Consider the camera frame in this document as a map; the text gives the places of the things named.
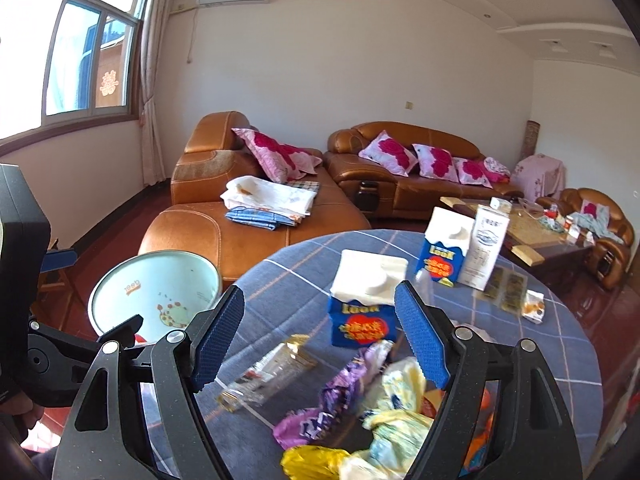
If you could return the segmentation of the yellow plastic wrapper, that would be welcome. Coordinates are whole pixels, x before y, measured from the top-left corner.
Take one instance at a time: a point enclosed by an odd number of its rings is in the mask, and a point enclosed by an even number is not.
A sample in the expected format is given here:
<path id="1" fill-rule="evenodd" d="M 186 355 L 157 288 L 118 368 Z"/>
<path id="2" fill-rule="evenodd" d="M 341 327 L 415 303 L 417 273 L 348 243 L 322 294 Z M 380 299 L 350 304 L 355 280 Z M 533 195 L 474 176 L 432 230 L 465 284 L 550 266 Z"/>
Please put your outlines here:
<path id="1" fill-rule="evenodd" d="M 409 470 L 434 422 L 422 413 L 425 388 L 413 356 L 393 362 L 375 379 L 360 405 L 362 426 L 372 432 L 364 453 L 369 464 L 396 477 Z"/>

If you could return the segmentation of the clear gold snack wrapper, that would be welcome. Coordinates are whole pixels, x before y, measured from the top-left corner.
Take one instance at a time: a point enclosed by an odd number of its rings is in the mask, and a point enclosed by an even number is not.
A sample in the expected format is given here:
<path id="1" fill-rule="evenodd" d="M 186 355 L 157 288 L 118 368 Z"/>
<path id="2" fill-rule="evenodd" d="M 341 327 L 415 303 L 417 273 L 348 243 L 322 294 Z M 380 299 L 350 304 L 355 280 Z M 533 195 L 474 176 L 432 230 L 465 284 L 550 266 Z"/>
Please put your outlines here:
<path id="1" fill-rule="evenodd" d="M 309 335 L 294 334 L 277 344 L 234 382 L 222 388 L 218 403 L 231 413 L 265 404 L 317 365 L 305 349 L 309 339 Z"/>

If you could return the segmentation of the blue look carton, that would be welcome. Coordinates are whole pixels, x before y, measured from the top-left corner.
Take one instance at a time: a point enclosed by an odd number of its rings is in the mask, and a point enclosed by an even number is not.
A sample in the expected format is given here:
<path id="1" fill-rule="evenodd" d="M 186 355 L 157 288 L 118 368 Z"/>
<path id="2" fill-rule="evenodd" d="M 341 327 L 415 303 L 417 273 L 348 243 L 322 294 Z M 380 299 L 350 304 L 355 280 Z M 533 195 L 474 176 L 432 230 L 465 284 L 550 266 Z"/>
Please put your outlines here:
<path id="1" fill-rule="evenodd" d="M 424 271 L 433 282 L 454 287 L 469 251 L 474 223 L 464 214 L 435 207 L 414 273 Z"/>
<path id="2" fill-rule="evenodd" d="M 328 315 L 332 346 L 358 349 L 397 340 L 395 288 L 408 261 L 344 249 L 330 288 Z"/>

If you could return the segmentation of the green seaweed packet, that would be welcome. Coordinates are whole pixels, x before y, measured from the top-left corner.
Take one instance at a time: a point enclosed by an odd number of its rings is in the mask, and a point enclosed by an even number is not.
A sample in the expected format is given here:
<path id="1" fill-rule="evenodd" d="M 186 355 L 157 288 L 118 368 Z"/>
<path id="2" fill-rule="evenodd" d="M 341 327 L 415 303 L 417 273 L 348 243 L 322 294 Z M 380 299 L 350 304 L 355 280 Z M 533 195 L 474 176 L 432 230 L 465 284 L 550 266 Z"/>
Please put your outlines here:
<path id="1" fill-rule="evenodd" d="M 499 307 L 506 312 L 520 316 L 522 314 L 526 289 L 527 278 L 522 274 L 509 272 L 506 274 L 506 281 L 503 285 Z"/>
<path id="2" fill-rule="evenodd" d="M 477 293 L 477 298 L 498 306 L 504 293 L 506 279 L 509 277 L 510 271 L 503 266 L 495 266 L 492 270 L 489 280 L 483 290 Z"/>

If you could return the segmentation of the small orange juice box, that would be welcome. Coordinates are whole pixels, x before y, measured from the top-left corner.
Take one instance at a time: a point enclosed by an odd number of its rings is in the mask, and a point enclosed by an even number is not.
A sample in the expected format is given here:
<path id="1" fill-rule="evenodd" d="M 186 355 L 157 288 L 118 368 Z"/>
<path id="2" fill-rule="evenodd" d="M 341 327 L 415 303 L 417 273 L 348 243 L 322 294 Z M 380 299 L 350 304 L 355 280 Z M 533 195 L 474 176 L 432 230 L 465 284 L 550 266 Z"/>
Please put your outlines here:
<path id="1" fill-rule="evenodd" d="M 546 312 L 544 294 L 527 289 L 521 308 L 522 317 L 534 324 L 541 324 L 544 320 L 544 312 Z"/>

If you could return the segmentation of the purple candy wrapper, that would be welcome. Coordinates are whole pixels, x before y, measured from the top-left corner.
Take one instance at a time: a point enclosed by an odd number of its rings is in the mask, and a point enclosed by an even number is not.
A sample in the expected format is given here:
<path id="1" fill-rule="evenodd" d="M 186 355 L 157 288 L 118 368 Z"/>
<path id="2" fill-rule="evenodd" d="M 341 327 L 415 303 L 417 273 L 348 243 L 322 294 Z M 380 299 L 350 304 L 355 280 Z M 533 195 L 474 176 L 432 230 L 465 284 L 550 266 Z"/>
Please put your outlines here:
<path id="1" fill-rule="evenodd" d="M 390 360 L 394 343 L 379 340 L 361 348 L 322 388 L 316 408 L 289 412 L 272 430 L 284 450 L 327 437 L 357 406 Z"/>

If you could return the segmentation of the white pure milk carton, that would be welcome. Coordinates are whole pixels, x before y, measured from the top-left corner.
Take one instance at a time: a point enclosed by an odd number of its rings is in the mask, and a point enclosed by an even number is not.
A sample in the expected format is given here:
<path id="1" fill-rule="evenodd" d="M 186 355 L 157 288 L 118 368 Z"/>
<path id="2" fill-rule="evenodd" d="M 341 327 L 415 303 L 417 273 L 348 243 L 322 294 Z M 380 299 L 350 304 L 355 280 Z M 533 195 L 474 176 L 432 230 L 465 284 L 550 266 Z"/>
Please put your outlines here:
<path id="1" fill-rule="evenodd" d="M 475 222 L 458 282 L 476 290 L 484 290 L 498 259 L 510 217 L 489 206 L 477 207 Z"/>

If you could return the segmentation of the brown leather chaise sofa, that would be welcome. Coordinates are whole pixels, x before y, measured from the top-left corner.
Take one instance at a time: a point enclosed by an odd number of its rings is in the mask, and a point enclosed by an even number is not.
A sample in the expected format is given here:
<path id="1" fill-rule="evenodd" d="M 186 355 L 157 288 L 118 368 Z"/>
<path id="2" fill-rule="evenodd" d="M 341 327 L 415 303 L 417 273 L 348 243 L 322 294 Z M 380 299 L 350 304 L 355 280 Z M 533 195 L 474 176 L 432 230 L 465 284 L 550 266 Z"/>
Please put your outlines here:
<path id="1" fill-rule="evenodd" d="M 305 177 L 319 185 L 308 214 L 265 209 L 266 200 L 253 195 L 254 181 L 264 172 L 238 137 L 249 125 L 236 110 L 208 114 L 198 122 L 171 176 L 171 206 L 146 230 L 141 255 L 193 252 L 216 266 L 227 287 L 281 248 L 370 228 L 323 166 Z"/>

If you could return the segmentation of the white tissue box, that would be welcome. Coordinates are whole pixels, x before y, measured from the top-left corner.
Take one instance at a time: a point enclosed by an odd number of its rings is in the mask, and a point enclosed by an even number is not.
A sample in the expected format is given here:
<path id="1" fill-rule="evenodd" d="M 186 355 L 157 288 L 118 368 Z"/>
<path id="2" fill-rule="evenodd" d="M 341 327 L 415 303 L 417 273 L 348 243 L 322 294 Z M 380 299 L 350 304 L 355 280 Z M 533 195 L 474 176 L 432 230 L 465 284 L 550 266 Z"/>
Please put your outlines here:
<path id="1" fill-rule="evenodd" d="M 512 210 L 512 203 L 510 200 L 506 200 L 505 198 L 494 196 L 491 197 L 489 201 L 489 207 L 501 212 L 502 214 L 510 214 Z"/>

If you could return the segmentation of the blue plaid folded cloth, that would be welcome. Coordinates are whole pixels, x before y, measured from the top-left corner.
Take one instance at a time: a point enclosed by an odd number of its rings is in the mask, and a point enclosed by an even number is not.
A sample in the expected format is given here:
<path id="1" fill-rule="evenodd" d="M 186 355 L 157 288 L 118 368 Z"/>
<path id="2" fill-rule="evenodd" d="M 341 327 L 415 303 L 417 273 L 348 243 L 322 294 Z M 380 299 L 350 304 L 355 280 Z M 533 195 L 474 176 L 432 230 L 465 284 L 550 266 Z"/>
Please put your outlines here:
<path id="1" fill-rule="evenodd" d="M 279 214 L 270 210 L 248 208 L 243 206 L 234 207 L 224 215 L 228 220 L 242 224 L 243 226 L 254 226 L 255 228 L 274 231 L 279 226 L 298 226 L 305 217 L 296 214 Z"/>

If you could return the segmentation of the white stained folded cloth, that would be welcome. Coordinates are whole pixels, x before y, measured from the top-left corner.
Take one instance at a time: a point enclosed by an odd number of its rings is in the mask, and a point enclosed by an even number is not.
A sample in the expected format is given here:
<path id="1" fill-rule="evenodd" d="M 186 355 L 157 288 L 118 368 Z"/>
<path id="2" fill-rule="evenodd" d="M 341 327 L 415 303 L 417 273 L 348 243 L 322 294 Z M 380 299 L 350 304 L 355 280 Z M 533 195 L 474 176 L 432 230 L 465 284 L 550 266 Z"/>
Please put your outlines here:
<path id="1" fill-rule="evenodd" d="M 304 188 L 242 176 L 227 183 L 220 199 L 229 210 L 236 207 L 280 214 L 294 221 L 310 215 L 316 193 Z"/>

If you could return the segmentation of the pink cloth covered stand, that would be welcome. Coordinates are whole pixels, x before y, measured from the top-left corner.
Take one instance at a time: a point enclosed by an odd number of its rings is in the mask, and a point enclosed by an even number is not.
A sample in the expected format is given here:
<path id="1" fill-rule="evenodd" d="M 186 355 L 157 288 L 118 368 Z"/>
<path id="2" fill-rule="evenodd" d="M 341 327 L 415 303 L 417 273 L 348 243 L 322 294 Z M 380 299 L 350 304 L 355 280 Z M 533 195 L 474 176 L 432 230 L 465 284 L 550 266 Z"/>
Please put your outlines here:
<path id="1" fill-rule="evenodd" d="M 541 197 L 559 198 L 565 188 L 565 166 L 544 154 L 528 156 L 515 166 L 510 183 L 531 202 Z"/>

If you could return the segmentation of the pink pillow on chaise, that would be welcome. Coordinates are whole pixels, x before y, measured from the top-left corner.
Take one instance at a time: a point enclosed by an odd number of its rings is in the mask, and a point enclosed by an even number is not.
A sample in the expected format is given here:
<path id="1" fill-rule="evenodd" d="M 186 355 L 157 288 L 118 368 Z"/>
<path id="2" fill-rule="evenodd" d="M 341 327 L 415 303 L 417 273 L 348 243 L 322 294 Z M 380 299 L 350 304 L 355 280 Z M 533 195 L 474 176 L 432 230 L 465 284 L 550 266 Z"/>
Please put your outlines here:
<path id="1" fill-rule="evenodd" d="M 281 144 L 271 136 L 253 128 L 232 128 L 254 155 L 269 180 L 288 183 L 299 180 L 307 174 L 316 174 L 322 159 L 302 148 Z"/>

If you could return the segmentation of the beige curtain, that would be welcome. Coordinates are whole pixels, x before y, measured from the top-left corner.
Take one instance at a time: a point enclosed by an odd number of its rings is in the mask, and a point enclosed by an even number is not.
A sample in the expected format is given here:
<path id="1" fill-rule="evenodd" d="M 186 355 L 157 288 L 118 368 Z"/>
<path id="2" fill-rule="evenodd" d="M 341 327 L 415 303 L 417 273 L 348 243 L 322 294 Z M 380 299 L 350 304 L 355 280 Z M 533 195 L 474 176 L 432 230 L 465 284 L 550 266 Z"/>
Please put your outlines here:
<path id="1" fill-rule="evenodd" d="M 155 106 L 160 66 L 160 47 L 171 11 L 172 0 L 146 0 L 140 44 L 141 76 L 141 163 L 144 186 L 167 178 L 163 162 Z"/>

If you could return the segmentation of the window with wooden frame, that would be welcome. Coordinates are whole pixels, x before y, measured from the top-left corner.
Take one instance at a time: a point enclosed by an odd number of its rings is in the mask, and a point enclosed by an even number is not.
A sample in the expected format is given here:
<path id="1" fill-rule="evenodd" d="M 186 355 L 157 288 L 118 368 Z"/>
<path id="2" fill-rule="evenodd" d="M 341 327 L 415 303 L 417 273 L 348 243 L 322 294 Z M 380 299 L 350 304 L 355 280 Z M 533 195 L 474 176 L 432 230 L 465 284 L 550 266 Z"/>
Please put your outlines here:
<path id="1" fill-rule="evenodd" d="M 1 151 L 139 115 L 146 0 L 1 0 Z"/>

